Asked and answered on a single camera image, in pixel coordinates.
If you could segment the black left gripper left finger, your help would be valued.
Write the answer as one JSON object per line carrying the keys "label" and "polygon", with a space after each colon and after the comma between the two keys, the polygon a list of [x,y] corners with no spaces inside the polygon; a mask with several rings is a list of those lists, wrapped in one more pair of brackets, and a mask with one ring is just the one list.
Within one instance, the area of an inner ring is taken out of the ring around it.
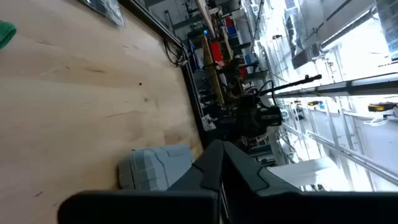
{"label": "black left gripper left finger", "polygon": [[58,223],[211,224],[220,220],[223,144],[213,141],[165,191],[86,190],[64,200]]}

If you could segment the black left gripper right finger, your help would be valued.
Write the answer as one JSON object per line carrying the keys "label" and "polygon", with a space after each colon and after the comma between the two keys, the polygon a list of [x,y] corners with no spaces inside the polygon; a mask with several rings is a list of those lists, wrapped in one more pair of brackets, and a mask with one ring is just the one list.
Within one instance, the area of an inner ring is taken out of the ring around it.
{"label": "black left gripper right finger", "polygon": [[397,224],[395,192],[302,192],[230,142],[223,184],[231,223]]}

